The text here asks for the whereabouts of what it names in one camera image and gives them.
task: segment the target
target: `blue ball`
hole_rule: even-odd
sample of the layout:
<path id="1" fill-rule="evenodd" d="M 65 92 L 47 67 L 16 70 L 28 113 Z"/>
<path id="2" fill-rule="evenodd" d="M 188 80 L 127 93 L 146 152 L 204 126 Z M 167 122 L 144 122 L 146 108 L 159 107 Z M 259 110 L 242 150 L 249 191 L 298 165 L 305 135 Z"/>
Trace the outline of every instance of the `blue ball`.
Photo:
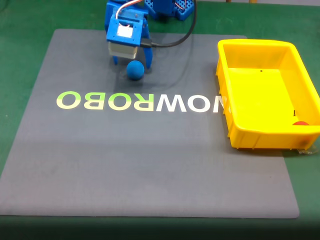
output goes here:
<path id="1" fill-rule="evenodd" d="M 144 76 L 145 67 L 139 61 L 131 61 L 126 67 L 126 74 L 130 79 L 137 81 Z"/>

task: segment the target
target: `blue bracket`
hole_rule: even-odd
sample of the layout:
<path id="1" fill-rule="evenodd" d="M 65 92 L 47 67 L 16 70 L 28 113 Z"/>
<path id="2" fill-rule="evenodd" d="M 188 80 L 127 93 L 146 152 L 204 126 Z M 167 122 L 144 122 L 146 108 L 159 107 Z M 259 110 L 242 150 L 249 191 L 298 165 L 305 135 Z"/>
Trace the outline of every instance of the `blue bracket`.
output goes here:
<path id="1" fill-rule="evenodd" d="M 147 22 L 148 10 L 138 5 L 126 7 L 116 19 L 116 12 L 118 8 L 127 1 L 116 2 L 109 1 L 106 4 L 104 29 L 106 32 L 106 40 L 108 42 L 139 47 L 141 38 L 150 39 L 149 27 Z M 117 35 L 119 24 L 123 26 L 130 26 L 133 28 L 131 37 L 123 37 Z M 152 48 L 143 48 L 145 55 L 146 68 L 149 69 L 152 64 L 153 52 Z M 112 56 L 114 64 L 118 64 L 118 57 Z"/>
<path id="2" fill-rule="evenodd" d="M 175 2 L 184 9 L 180 9 L 172 0 L 144 0 L 144 5 L 149 10 L 150 16 L 155 20 L 159 19 L 162 15 L 176 17 L 178 20 L 184 21 L 195 10 L 192 0 L 187 0 L 186 6 L 185 0 L 176 0 Z"/>

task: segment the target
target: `black cable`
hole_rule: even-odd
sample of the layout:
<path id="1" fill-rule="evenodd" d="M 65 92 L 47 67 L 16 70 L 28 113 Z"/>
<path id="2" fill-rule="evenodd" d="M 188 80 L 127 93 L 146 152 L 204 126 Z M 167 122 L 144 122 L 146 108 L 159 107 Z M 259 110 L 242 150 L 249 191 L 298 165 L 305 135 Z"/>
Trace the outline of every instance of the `black cable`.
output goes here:
<path id="1" fill-rule="evenodd" d="M 178 41 L 174 41 L 171 43 L 156 43 L 156 42 L 151 42 L 151 46 L 155 47 L 155 48 L 170 48 L 170 47 L 174 47 L 177 46 L 181 43 L 183 43 L 193 32 L 195 25 L 196 25 L 196 21 L 197 21 L 197 0 L 193 0 L 193 4 L 194 4 L 194 13 L 193 13 L 193 21 L 192 21 L 192 25 L 189 29 L 189 31 L 186 33 L 186 35 L 184 35 L 183 38 L 179 39 Z"/>

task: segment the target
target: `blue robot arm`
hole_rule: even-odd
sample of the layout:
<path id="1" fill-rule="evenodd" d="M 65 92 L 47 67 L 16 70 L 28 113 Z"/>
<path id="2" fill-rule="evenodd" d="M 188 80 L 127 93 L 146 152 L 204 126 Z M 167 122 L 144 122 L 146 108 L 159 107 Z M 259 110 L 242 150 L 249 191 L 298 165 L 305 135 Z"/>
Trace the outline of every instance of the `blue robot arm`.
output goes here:
<path id="1" fill-rule="evenodd" d="M 138 48 L 142 47 L 146 67 L 149 69 L 153 52 L 147 15 L 150 14 L 154 19 L 164 15 L 185 20 L 194 10 L 194 4 L 191 0 L 144 0 L 143 7 L 131 5 L 122 9 L 116 16 L 118 9 L 127 2 L 130 1 L 111 0 L 106 4 L 104 28 L 109 53 L 117 64 L 118 57 L 135 59 Z"/>

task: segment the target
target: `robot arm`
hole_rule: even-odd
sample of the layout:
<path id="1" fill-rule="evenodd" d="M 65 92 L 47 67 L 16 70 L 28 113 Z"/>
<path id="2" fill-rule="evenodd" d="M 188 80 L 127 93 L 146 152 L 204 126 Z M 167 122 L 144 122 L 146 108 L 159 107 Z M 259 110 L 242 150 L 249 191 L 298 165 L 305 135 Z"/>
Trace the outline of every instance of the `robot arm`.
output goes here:
<path id="1" fill-rule="evenodd" d="M 135 5 L 143 2 L 144 7 Z M 135 59 L 138 47 L 142 47 L 146 67 L 150 68 L 153 58 L 152 47 L 168 48 L 184 42 L 196 24 L 196 0 L 112 0 L 106 5 L 104 28 L 106 40 L 114 63 L 118 57 Z M 180 40 L 168 44 L 155 43 L 150 39 L 147 15 L 158 19 L 160 15 L 185 20 L 194 11 L 189 32 Z"/>

